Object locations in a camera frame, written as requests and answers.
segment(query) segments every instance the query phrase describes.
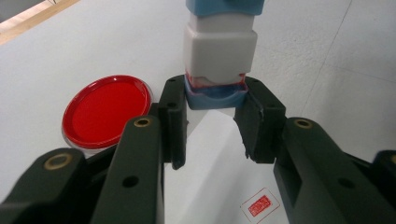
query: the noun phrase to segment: white block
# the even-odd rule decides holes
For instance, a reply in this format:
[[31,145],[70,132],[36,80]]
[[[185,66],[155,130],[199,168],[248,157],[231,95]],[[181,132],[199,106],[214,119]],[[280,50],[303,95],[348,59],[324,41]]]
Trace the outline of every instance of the white block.
[[254,17],[226,14],[191,15],[185,30],[184,63],[193,87],[234,84],[250,72],[257,34]]

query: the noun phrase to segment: black object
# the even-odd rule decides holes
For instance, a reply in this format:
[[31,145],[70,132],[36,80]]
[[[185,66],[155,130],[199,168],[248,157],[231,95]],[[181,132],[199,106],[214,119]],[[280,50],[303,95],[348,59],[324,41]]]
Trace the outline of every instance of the black object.
[[[396,151],[373,164],[347,155],[314,121],[286,119],[259,80],[246,83],[234,119],[247,157],[275,163],[290,223],[396,223]],[[38,158],[0,205],[0,223],[163,223],[163,163],[186,159],[184,94],[184,77],[170,78],[118,146],[87,160],[70,148]]]

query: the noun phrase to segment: red plate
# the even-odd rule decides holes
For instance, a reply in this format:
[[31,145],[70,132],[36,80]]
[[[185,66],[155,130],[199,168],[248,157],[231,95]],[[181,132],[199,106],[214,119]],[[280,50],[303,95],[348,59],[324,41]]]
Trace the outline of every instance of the red plate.
[[64,111],[64,136],[77,147],[98,149],[120,141],[125,123],[146,115],[149,88],[135,77],[99,79],[80,91]]

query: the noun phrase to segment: white surface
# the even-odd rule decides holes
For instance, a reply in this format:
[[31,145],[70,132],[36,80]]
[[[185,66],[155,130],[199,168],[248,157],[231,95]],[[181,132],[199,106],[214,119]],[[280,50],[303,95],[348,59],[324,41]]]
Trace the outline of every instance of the white surface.
[[250,223],[243,204],[264,188],[280,206],[260,223],[289,223],[273,168],[245,157],[232,117],[209,111],[188,139],[186,165],[165,168],[165,223]]
[[[395,11],[391,0],[267,0],[248,75],[289,117],[314,119],[371,161],[396,148]],[[189,15],[183,0],[80,0],[0,46],[0,200],[36,157],[66,147],[63,112],[84,86],[130,74],[158,101],[165,80],[184,73]],[[191,112],[190,127],[204,114]]]
[[240,74],[250,72],[257,42],[253,20],[239,13],[191,15],[183,57],[194,88],[238,83]]

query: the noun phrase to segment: table surface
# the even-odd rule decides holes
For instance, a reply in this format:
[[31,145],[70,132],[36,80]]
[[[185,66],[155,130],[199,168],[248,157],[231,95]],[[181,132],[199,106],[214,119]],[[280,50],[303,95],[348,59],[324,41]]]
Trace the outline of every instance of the table surface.
[[[267,0],[249,76],[321,124],[346,152],[371,161],[396,148],[396,3]],[[35,158],[68,147],[70,100],[101,77],[143,79],[158,101],[184,73],[182,0],[80,0],[0,46],[0,200]],[[189,111],[189,132],[205,111]]]

